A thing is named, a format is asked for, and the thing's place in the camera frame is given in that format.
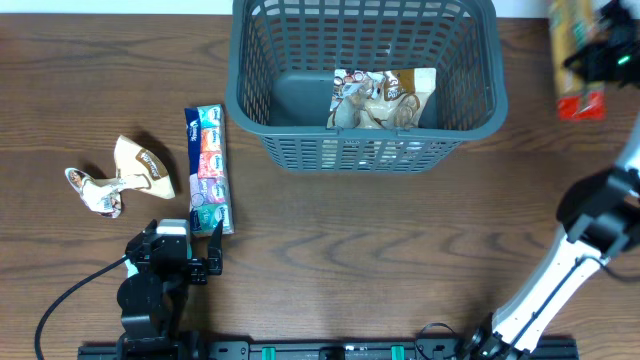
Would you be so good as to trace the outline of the San Remo pasta packet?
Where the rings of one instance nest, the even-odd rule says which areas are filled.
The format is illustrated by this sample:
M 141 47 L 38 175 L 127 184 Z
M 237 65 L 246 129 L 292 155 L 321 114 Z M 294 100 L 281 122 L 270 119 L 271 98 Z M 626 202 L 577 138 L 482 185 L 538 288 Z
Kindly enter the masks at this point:
M 586 82 L 563 65 L 595 37 L 597 26 L 592 2 L 550 0 L 548 19 L 558 117 L 576 122 L 603 120 L 606 116 L 604 84 Z

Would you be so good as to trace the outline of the beige brown snack pouch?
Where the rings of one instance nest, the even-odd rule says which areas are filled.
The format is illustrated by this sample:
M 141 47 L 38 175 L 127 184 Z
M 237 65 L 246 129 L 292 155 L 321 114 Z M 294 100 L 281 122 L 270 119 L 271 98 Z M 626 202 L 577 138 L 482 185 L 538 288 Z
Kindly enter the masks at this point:
M 378 97 L 368 109 L 373 119 L 386 129 L 412 129 L 435 92 L 435 68 L 409 68 L 379 72 L 383 81 Z

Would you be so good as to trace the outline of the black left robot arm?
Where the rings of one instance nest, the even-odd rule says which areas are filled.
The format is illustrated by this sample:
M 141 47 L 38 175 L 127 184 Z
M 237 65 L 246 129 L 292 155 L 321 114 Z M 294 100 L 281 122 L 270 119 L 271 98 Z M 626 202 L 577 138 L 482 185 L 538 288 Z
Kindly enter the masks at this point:
M 208 346 L 196 331 L 181 332 L 179 323 L 191 285 L 205 285 L 223 269 L 217 224 L 207 256 L 190 254 L 190 226 L 186 220 L 153 220 L 125 250 L 125 260 L 137 272 L 117 292 L 124 334 L 116 343 L 118 359 L 206 360 Z

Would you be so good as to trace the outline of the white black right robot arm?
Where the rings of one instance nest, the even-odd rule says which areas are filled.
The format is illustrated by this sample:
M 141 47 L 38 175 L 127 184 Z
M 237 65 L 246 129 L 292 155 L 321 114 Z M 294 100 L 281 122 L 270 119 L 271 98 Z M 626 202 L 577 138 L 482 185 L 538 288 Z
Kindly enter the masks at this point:
M 621 1 L 594 10 L 589 1 L 549 7 L 558 112 L 596 118 L 604 85 L 639 83 L 639 30 Z M 594 273 L 639 244 L 639 132 L 612 166 L 575 183 L 556 212 L 554 242 L 525 285 L 458 344 L 457 359 L 530 359 L 544 329 Z

